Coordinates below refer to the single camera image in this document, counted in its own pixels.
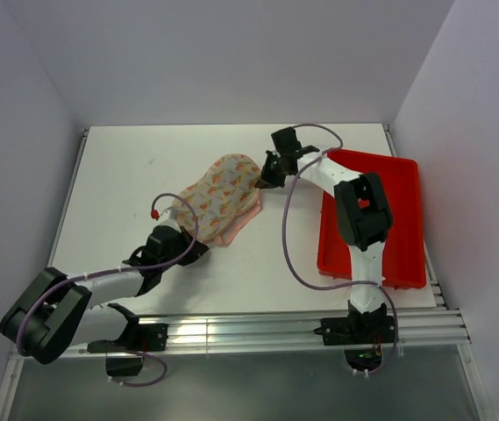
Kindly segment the pink mesh laundry bag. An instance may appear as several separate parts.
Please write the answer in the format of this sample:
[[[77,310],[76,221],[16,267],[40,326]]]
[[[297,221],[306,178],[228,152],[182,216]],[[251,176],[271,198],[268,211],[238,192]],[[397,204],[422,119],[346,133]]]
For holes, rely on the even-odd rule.
[[[200,180],[180,193],[182,200],[172,202],[176,221],[204,244],[231,244],[262,209],[256,188],[259,176],[258,164],[245,154],[217,159]]]

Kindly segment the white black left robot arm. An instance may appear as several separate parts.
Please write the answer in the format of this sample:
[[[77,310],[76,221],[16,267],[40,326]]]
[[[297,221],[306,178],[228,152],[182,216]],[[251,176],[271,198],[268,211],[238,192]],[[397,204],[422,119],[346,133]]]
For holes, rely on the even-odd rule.
[[[184,227],[158,225],[146,243],[116,268],[74,277],[44,268],[7,310],[0,333],[20,355],[41,364],[80,344],[94,352],[160,351],[165,347],[164,335],[141,326],[139,315],[119,299],[147,294],[171,267],[186,267],[208,250]]]

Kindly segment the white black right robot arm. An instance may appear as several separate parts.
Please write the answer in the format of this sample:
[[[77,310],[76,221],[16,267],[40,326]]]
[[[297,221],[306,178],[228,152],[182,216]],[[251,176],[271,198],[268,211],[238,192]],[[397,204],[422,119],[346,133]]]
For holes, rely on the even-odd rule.
[[[305,287],[317,291],[350,289],[348,310],[353,315],[348,320],[350,336],[368,341],[379,328],[375,316],[385,317],[395,305],[382,287],[383,253],[393,216],[381,177],[376,173],[351,170],[329,157],[343,149],[342,138],[330,128],[314,124],[315,128],[334,135],[339,145],[319,150],[303,146],[296,136],[299,125],[283,128],[271,135],[274,150],[267,158],[255,184],[258,189],[276,189],[285,186],[286,178],[292,183],[286,196],[282,213],[282,249],[292,275]],[[336,226],[340,238],[346,243],[351,258],[351,280],[325,288],[304,281],[296,272],[287,243],[289,206],[296,183],[304,179],[331,196],[336,205]]]

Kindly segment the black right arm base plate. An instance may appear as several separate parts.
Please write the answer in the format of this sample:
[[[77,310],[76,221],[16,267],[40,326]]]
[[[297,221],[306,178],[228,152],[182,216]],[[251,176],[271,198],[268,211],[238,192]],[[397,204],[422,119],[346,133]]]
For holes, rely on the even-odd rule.
[[[393,343],[396,326],[391,316],[374,322],[363,322],[355,316],[322,318],[313,333],[325,346],[368,346]]]

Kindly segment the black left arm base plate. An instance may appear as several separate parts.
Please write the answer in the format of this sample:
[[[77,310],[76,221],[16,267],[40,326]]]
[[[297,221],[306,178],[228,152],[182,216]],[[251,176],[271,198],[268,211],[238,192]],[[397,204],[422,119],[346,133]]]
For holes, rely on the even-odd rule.
[[[162,381],[168,373],[168,365],[155,353],[166,350],[168,340],[167,324],[137,325],[113,341],[98,340],[87,345],[88,353],[103,353],[105,372],[112,381],[122,382],[127,387],[152,385]],[[144,369],[160,367],[155,379],[134,383],[132,378]]]

